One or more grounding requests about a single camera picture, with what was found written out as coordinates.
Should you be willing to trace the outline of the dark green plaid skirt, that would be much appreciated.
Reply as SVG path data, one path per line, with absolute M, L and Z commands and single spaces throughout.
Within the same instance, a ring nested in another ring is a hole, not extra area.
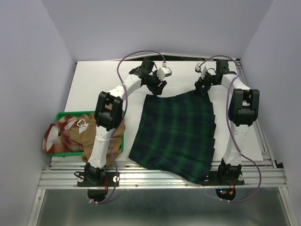
M 173 97 L 147 95 L 129 159 L 202 184 L 212 167 L 215 129 L 208 96 L 193 90 Z

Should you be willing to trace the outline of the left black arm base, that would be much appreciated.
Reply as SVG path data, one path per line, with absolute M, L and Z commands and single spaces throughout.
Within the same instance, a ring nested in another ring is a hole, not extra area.
M 74 172 L 74 176 L 78 179 L 78 187 L 118 187 L 119 175 L 116 172 L 102 173 L 98 178 L 88 175 L 83 171 Z

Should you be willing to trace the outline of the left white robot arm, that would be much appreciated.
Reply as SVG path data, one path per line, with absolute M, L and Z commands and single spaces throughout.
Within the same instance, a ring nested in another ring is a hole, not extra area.
M 124 120 L 127 109 L 123 108 L 123 104 L 128 104 L 128 97 L 142 86 L 158 96 L 167 85 L 165 78 L 171 76 L 172 71 L 167 67 L 166 60 L 155 71 L 154 66 L 153 61 L 143 59 L 139 67 L 132 69 L 124 80 L 120 80 L 120 85 L 99 94 L 95 108 L 96 136 L 83 177 L 93 185 L 98 186 L 104 182 L 107 150 L 113 134 Z

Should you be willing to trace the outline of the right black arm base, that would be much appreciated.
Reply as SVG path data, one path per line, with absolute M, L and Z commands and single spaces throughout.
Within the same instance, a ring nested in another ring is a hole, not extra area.
M 242 186 L 244 184 L 244 180 L 240 181 L 234 176 L 219 176 L 218 171 L 210 171 L 209 174 L 202 181 L 202 185 L 204 186 Z

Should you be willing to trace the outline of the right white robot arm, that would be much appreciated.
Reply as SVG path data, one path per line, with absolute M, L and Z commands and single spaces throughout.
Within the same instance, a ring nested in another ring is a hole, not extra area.
M 198 63 L 195 71 L 200 74 L 195 82 L 198 94 L 206 96 L 215 85 L 227 89 L 226 123 L 230 137 L 218 170 L 210 172 L 205 181 L 212 185 L 229 185 L 232 182 L 243 185 L 241 162 L 245 155 L 242 148 L 250 127 L 258 118 L 260 92 L 239 79 L 241 71 L 230 71 L 227 60 L 216 62 L 215 74 L 209 73 L 204 63 Z

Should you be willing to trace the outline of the tan brown skirt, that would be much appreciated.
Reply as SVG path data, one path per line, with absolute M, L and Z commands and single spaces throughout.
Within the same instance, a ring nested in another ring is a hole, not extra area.
M 72 141 L 82 145 L 83 147 L 83 162 L 87 163 L 88 159 L 92 154 L 92 149 L 96 136 L 96 124 L 94 119 L 94 113 L 90 115 L 82 115 L 81 119 L 83 119 L 86 123 L 86 129 L 80 129 L 80 127 L 76 126 L 70 132 L 70 137 Z M 114 157 L 117 158 L 122 153 L 122 138 L 125 132 L 126 126 L 125 122 L 122 121 L 121 125 L 114 133 L 113 138 L 111 140 L 111 147 Z

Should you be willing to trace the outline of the green plastic tray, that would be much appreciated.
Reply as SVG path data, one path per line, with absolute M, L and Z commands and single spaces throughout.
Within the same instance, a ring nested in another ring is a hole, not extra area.
M 96 136 L 94 111 L 60 112 L 50 124 L 42 142 L 49 156 L 81 156 L 87 163 L 92 154 Z

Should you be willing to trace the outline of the red white plaid skirt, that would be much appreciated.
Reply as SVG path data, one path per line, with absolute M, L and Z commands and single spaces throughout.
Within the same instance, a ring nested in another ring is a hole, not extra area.
M 90 115 L 91 112 L 58 113 L 56 121 L 50 124 L 43 137 L 43 152 L 51 156 L 82 154 L 82 145 L 71 140 L 70 132 L 76 126 L 83 130 L 86 129 L 87 123 L 81 119 L 84 114 Z

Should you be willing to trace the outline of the aluminium frame rail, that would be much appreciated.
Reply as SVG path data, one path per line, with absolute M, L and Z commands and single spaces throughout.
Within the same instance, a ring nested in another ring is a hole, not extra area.
M 208 184 L 197 185 L 182 177 L 167 171 L 145 169 L 129 159 L 130 149 L 139 127 L 137 117 L 126 117 L 125 145 L 123 153 L 117 158 L 117 166 L 108 168 L 112 173 L 112 182 L 119 179 L 118 189 L 178 189 L 178 188 L 209 188 Z M 216 171 L 225 152 L 229 139 L 229 131 L 225 117 L 216 118 L 215 152 L 212 162 L 212 171 Z M 242 174 L 244 187 L 286 187 L 285 170 L 277 168 L 272 162 L 270 153 L 261 138 L 258 124 L 255 123 L 247 133 L 243 152 L 253 159 L 251 163 L 242 159 Z M 80 156 L 52 157 L 47 170 L 42 171 L 39 189 L 77 189 L 79 178 L 74 172 L 83 171 L 84 162 Z

